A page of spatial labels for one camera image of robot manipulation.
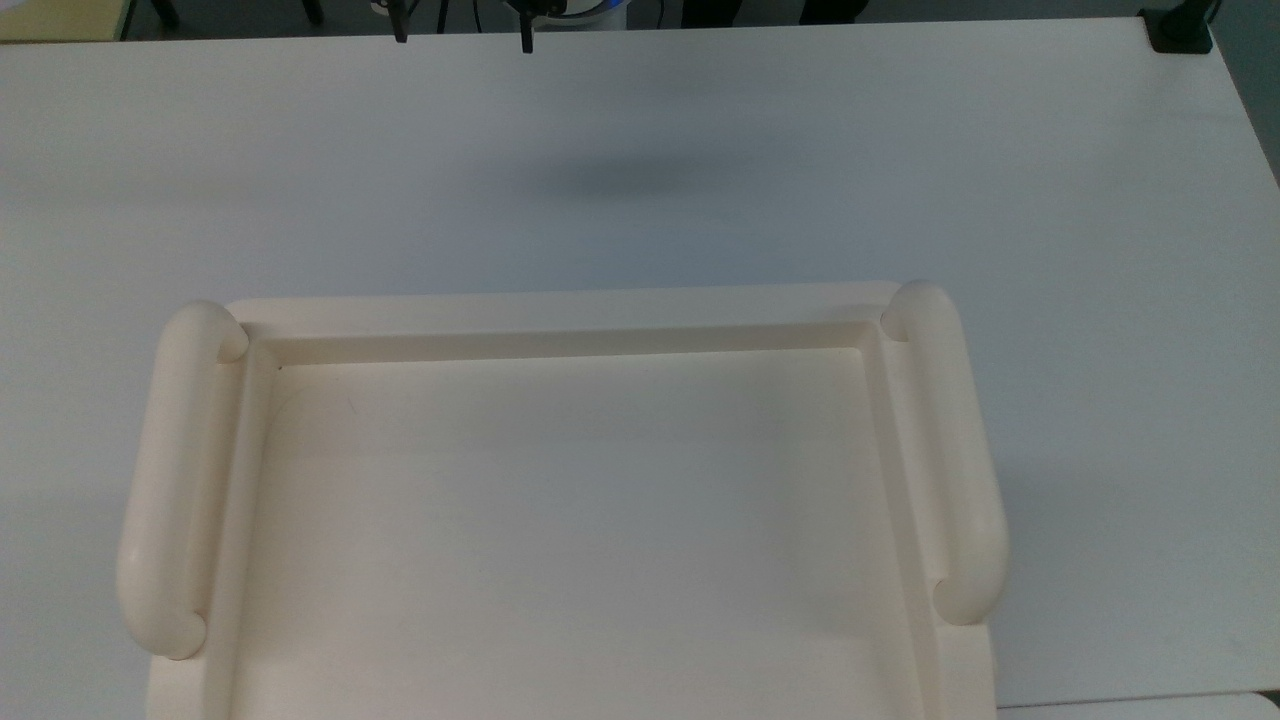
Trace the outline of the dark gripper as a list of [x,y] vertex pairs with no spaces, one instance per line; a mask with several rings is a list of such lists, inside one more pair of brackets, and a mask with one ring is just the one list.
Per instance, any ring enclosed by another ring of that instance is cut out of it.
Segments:
[[[506,0],[506,5],[520,17],[518,32],[524,54],[532,53],[535,18],[561,18],[568,10],[568,3],[564,0]],[[396,41],[406,44],[410,36],[410,10],[404,0],[390,0],[390,26]]]

